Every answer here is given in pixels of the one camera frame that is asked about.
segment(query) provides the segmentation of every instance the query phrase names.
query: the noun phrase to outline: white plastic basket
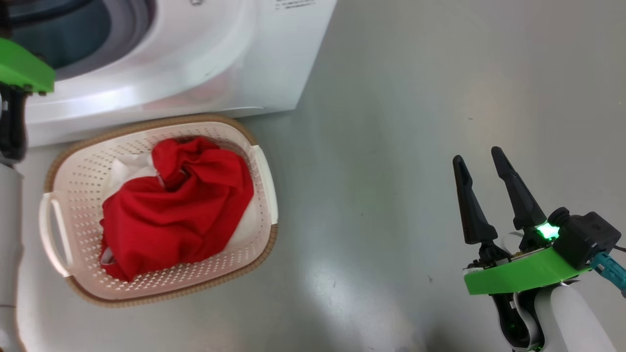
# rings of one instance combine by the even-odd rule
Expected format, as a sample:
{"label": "white plastic basket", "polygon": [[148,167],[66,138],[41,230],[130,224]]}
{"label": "white plastic basket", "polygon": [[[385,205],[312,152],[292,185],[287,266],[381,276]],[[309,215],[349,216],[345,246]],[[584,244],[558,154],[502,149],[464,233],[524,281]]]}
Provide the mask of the white plastic basket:
{"label": "white plastic basket", "polygon": [[[118,155],[150,152],[168,138],[205,136],[247,162],[255,196],[225,250],[202,262],[140,275],[112,278],[100,267],[101,194]],[[216,115],[169,118],[123,128],[72,146],[52,164],[39,208],[44,249],[54,268],[83,298],[123,307],[174,298],[216,286],[260,265],[274,246],[278,208],[272,175],[254,137],[235,120]],[[51,207],[65,258],[56,248]]]}

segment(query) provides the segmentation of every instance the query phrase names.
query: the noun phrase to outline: white washing machine panel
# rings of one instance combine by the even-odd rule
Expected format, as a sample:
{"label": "white washing machine panel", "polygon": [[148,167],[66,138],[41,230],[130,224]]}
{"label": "white washing machine panel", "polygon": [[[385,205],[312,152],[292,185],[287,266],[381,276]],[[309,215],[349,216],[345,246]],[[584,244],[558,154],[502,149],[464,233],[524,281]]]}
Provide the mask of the white washing machine panel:
{"label": "white washing machine panel", "polygon": [[150,29],[121,59],[28,100],[31,146],[141,120],[291,110],[336,0],[154,0]]}

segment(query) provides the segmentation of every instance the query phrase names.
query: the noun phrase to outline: washing machine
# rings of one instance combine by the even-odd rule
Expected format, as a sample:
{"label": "washing machine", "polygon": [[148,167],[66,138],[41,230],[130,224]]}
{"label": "washing machine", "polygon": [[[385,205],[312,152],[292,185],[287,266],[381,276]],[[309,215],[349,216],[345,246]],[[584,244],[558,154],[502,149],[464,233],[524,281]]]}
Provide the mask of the washing machine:
{"label": "washing machine", "polygon": [[295,108],[336,0],[9,0],[12,40],[51,65],[31,146],[216,112]]}

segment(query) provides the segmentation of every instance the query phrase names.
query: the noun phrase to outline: basket handle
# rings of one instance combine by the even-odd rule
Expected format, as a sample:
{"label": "basket handle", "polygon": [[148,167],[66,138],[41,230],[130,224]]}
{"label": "basket handle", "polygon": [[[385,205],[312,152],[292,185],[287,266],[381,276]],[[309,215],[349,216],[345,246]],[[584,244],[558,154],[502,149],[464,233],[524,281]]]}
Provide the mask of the basket handle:
{"label": "basket handle", "polygon": [[[43,243],[43,249],[46,251],[46,255],[52,263],[52,266],[63,275],[63,277],[70,276],[68,267],[72,265],[72,254],[69,248],[68,233],[65,230],[65,221],[61,213],[61,203],[59,202],[57,192],[45,193],[39,204],[39,233],[41,234],[41,242]],[[59,225],[59,234],[61,235],[61,242],[63,243],[63,249],[65,251],[66,263],[63,263],[59,250],[56,247],[52,235],[52,224],[50,222],[50,208],[54,207],[54,214],[56,216],[57,224]]]}
{"label": "basket handle", "polygon": [[255,145],[254,152],[254,159],[256,159],[261,181],[263,182],[263,190],[265,191],[265,198],[267,199],[267,205],[270,210],[272,225],[274,225],[278,223],[278,201],[276,199],[276,188],[274,187],[272,172],[270,171],[270,165],[267,163],[265,153],[261,147]]}

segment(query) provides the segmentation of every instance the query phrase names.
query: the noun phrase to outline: round door opening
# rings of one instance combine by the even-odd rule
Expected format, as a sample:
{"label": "round door opening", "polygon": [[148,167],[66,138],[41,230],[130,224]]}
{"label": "round door opening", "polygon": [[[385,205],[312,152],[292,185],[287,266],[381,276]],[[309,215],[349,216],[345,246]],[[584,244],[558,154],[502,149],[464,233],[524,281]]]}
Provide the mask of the round door opening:
{"label": "round door opening", "polygon": [[149,0],[9,0],[11,40],[66,80],[128,54],[148,31]]}

